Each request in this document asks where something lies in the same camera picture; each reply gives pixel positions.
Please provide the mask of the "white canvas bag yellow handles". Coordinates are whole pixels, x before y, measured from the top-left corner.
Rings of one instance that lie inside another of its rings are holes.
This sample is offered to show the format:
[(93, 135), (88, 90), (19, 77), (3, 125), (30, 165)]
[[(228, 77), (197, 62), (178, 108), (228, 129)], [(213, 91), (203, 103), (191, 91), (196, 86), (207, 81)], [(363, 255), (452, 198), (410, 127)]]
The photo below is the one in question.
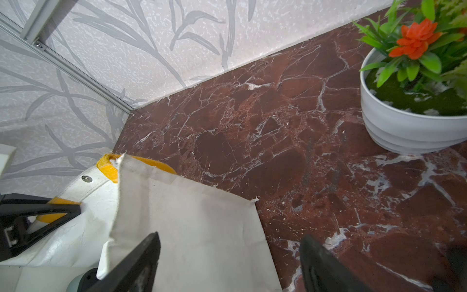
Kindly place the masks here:
[(103, 158), (53, 200), (81, 214), (1, 262), (4, 292), (64, 292), (92, 268), (108, 276), (151, 233), (161, 251), (156, 292), (278, 292), (254, 200), (130, 155)]

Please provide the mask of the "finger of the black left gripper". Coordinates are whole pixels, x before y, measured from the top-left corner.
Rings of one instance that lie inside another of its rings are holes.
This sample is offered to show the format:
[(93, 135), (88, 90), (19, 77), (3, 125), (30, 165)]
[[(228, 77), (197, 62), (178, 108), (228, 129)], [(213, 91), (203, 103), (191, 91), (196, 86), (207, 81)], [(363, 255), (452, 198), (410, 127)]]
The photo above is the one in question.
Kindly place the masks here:
[(10, 193), (1, 195), (1, 261), (14, 258), (81, 214), (78, 203)]

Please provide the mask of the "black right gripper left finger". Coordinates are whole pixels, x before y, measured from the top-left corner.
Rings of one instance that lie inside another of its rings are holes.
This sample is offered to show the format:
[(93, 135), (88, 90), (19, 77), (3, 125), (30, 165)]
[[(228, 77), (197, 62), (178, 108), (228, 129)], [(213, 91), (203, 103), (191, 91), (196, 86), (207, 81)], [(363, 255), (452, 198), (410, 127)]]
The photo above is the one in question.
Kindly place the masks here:
[(157, 232), (149, 234), (90, 292), (152, 292), (161, 242)]

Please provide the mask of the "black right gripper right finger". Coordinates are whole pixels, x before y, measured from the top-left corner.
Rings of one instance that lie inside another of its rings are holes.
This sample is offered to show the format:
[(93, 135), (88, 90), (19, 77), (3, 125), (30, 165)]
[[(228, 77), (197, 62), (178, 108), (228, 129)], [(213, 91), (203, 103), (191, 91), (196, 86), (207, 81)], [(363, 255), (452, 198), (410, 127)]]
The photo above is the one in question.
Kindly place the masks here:
[(311, 235), (299, 247), (304, 286), (308, 292), (369, 292), (371, 289)]

